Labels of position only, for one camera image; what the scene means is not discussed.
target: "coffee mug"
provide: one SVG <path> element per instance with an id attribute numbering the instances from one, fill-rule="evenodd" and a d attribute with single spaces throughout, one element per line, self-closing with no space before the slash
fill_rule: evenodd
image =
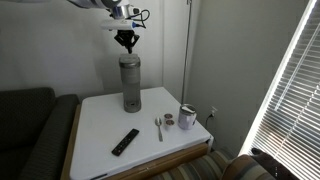
<path id="1" fill-rule="evenodd" d="M 180 106 L 180 113 L 178 119 L 178 125 L 181 129 L 191 129 L 196 122 L 196 108 L 190 104 L 182 104 Z"/>

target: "white wall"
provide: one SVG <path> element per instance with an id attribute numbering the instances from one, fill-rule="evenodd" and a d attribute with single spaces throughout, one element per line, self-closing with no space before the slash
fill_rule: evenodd
<path id="1" fill-rule="evenodd" d="M 179 101 L 188 37 L 189 5 L 186 0 L 164 1 L 164 87 Z"/>
<path id="2" fill-rule="evenodd" d="M 166 60 L 168 51 L 164 47 L 170 42 L 164 41 L 163 32 L 175 27 L 164 26 L 171 21 L 164 19 L 164 14 L 174 19 L 187 16 L 175 15 L 162 0 L 131 3 L 152 13 L 147 29 L 136 30 L 140 40 L 133 49 L 142 61 L 141 87 L 163 86 L 164 64 L 177 67 L 181 61 Z M 44 4 L 0 2 L 0 90 L 51 86 L 57 95 L 77 93 L 81 98 L 120 92 L 118 58 L 127 51 L 113 39 L 116 31 L 100 28 L 107 18 L 106 10 L 80 9 L 64 0 Z M 181 56 L 179 53 L 184 55 L 185 51 L 175 53 Z M 181 73 L 179 70 L 172 75 L 180 77 Z M 166 83 L 180 81 L 168 79 Z M 171 93 L 179 99 L 181 89 Z"/>
<path id="3" fill-rule="evenodd" d="M 202 0 L 186 103 L 236 155 L 307 1 Z"/>

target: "thermos lid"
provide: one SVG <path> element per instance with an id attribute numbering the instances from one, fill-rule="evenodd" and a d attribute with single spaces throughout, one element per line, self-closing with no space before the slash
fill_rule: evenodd
<path id="1" fill-rule="evenodd" d="M 133 69 L 140 67 L 140 58 L 137 54 L 121 54 L 119 59 L 121 68 Z"/>
<path id="2" fill-rule="evenodd" d="M 191 116 L 191 115 L 196 114 L 196 108 L 193 107 L 191 104 L 182 104 L 182 105 L 180 106 L 180 112 L 181 112 L 182 114 Z"/>

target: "metal spoon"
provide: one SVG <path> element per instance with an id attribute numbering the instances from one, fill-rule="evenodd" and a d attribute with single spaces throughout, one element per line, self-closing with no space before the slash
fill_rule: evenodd
<path id="1" fill-rule="evenodd" d="M 160 129 L 160 126 L 161 126 L 161 124 L 162 124 L 161 118 L 157 117 L 154 122 L 155 122 L 155 124 L 156 124 L 156 125 L 158 126 L 158 128 L 159 128 L 159 141 L 162 142 L 163 139 L 162 139 L 162 133 L 161 133 L 161 129 Z"/>

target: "couch cushion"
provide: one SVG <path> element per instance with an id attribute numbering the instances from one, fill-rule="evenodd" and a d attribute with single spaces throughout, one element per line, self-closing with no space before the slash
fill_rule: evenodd
<path id="1" fill-rule="evenodd" d="M 153 180 L 220 179 L 233 156 L 225 149 L 214 151 L 189 163 L 153 177 Z"/>
<path id="2" fill-rule="evenodd" d="M 25 146 L 0 152 L 1 179 L 17 179 L 32 151 L 32 146 Z"/>
<path id="3" fill-rule="evenodd" d="M 0 92 L 0 151 L 34 144 L 55 95 L 51 88 Z"/>
<path id="4" fill-rule="evenodd" d="M 250 156 L 241 155 L 225 169 L 222 180 L 229 179 L 273 180 L 274 178 Z"/>

